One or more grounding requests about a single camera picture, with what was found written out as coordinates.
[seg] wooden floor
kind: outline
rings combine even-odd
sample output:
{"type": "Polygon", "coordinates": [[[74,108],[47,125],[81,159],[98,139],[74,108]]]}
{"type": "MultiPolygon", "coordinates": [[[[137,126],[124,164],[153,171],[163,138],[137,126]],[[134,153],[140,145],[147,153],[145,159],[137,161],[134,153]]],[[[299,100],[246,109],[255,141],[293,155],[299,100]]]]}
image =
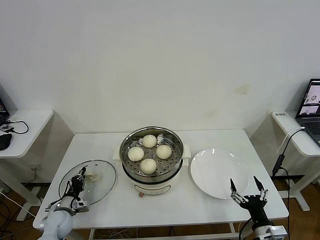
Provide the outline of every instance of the wooden floor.
{"type": "MultiPolygon", "coordinates": [[[[287,185],[282,180],[274,181],[274,184],[278,188],[278,190],[286,190],[287,185]]],[[[39,193],[39,196],[44,197],[47,191],[47,187],[42,187],[39,193]]],[[[305,197],[305,200],[310,206],[311,211],[303,212],[301,211],[299,205],[297,204],[295,199],[290,200],[290,237],[291,240],[320,240],[320,187],[318,185],[310,184],[303,191],[302,195],[305,197]]],[[[18,202],[19,204],[23,204],[24,200],[16,194],[14,191],[11,191],[8,196],[18,202]]],[[[10,210],[10,218],[15,220],[14,217],[18,214],[18,209],[14,203],[5,199],[3,196],[0,198],[0,201],[5,203],[10,210]]],[[[38,207],[33,207],[31,212],[36,214],[38,211],[38,207]]],[[[4,207],[3,204],[0,204],[0,213],[4,216],[8,216],[8,211],[4,207]]],[[[0,216],[0,226],[2,226],[6,220],[0,216]]],[[[2,226],[1,230],[9,231],[12,233],[18,232],[20,230],[26,229],[20,233],[16,233],[12,235],[12,240],[36,240],[41,234],[38,230],[32,227],[33,219],[30,218],[24,222],[10,222],[6,227],[2,226]]],[[[275,225],[284,225],[287,228],[287,219],[275,220],[275,225]]],[[[234,224],[234,228],[236,231],[238,230],[239,223],[234,224]]],[[[175,226],[174,232],[170,227],[142,227],[138,229],[138,237],[165,237],[177,236],[181,235],[199,235],[199,234],[218,234],[218,233],[228,233],[230,232],[230,228],[228,224],[206,224],[206,225],[189,225],[189,226],[175,226]]],[[[99,229],[95,232],[95,239],[108,239],[110,232],[119,232],[123,229],[99,229]]],[[[88,239],[89,230],[77,230],[84,239],[88,239]]],[[[124,238],[136,238],[137,237],[137,229],[131,228],[125,231],[122,234],[124,238]]],[[[10,236],[5,238],[1,238],[4,240],[10,240],[10,236]]]]}

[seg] laptop keyboard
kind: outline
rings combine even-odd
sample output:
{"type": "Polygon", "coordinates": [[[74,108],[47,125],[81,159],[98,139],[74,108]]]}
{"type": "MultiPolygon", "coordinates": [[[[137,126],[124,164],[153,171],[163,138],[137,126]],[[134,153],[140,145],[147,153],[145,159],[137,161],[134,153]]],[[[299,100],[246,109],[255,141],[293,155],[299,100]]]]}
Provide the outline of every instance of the laptop keyboard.
{"type": "Polygon", "coordinates": [[[313,135],[320,135],[320,122],[311,121],[304,122],[303,126],[308,129],[313,135]]]}

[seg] wall stain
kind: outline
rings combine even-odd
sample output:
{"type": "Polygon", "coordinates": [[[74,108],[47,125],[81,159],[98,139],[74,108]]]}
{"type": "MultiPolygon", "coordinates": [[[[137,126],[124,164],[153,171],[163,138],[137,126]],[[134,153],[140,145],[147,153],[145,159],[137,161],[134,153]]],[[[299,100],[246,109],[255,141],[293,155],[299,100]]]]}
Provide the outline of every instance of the wall stain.
{"type": "Polygon", "coordinates": [[[247,95],[251,90],[251,84],[245,84],[237,87],[233,92],[239,95],[247,95]]]}

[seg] perforated steamer tray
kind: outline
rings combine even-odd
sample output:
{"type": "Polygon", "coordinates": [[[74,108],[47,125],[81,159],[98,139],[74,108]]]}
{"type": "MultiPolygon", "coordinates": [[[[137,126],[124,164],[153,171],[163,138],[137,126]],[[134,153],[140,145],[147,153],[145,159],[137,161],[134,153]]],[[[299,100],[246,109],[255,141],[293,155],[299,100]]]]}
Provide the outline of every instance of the perforated steamer tray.
{"type": "Polygon", "coordinates": [[[158,176],[171,171],[176,165],[180,164],[183,148],[181,148],[181,143],[174,141],[173,137],[170,135],[159,134],[157,137],[157,143],[154,147],[144,147],[142,144],[142,138],[133,139],[131,142],[126,142],[123,147],[126,149],[123,158],[123,164],[126,169],[140,176],[158,176]],[[161,145],[167,145],[171,148],[172,154],[167,159],[161,159],[157,157],[156,151],[157,147],[161,145]],[[133,147],[140,147],[144,151],[144,156],[141,161],[131,161],[128,158],[128,151],[133,147]],[[141,162],[144,159],[153,159],[157,164],[157,168],[152,175],[145,175],[141,171],[141,162]]]}

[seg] white plate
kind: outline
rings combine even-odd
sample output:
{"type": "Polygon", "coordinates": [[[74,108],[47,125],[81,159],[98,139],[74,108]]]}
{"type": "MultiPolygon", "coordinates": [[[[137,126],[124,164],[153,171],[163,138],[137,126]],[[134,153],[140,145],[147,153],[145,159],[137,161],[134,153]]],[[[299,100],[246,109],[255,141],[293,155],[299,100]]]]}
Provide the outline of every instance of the white plate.
{"type": "Polygon", "coordinates": [[[245,164],[234,154],[222,149],[209,148],[197,153],[190,170],[195,184],[206,194],[218,199],[231,199],[230,179],[238,193],[243,193],[249,184],[245,164]]]}

